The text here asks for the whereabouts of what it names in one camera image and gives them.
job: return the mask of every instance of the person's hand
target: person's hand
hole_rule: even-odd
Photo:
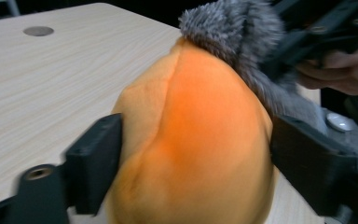
[[[358,50],[353,54],[334,51],[324,58],[324,68],[315,61],[306,61],[296,67],[298,83],[307,89],[331,88],[348,95],[358,95]]]

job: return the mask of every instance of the dark background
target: dark background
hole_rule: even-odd
[[[17,0],[17,5],[21,15],[37,12],[49,11],[65,7],[75,7],[91,3],[108,3],[117,7],[125,8],[129,11],[141,14],[156,21],[166,23],[173,27],[178,27],[178,18],[186,9],[191,9],[214,0],[179,0],[163,1],[161,0]],[[6,3],[0,3],[0,19],[10,17]],[[322,106],[332,111],[347,115],[343,106],[346,95],[330,89],[322,90]]]

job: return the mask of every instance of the finger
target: finger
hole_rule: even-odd
[[[353,54],[335,50],[324,57],[324,68],[345,68],[358,65],[358,50]]]
[[[319,69],[307,62],[298,64],[296,69],[305,76],[324,81],[341,80],[349,73],[348,68]]]
[[[300,74],[298,76],[298,84],[300,84],[301,86],[309,89],[309,90],[318,90],[318,89],[322,89],[325,87],[328,87],[328,85],[330,84],[330,81],[322,81],[320,79],[315,79],[303,74]]]

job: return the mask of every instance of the wooden table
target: wooden table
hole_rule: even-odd
[[[53,33],[23,32],[35,26]],[[31,33],[42,35],[38,31]],[[120,91],[179,35],[171,26],[107,4],[0,20],[0,201],[13,193],[23,171],[62,163],[65,149],[108,115]],[[281,178],[268,223],[323,222]]]

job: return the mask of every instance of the plush fabric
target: plush fabric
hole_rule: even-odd
[[[276,172],[269,114],[224,61],[182,37],[119,96],[110,223],[264,223]]]

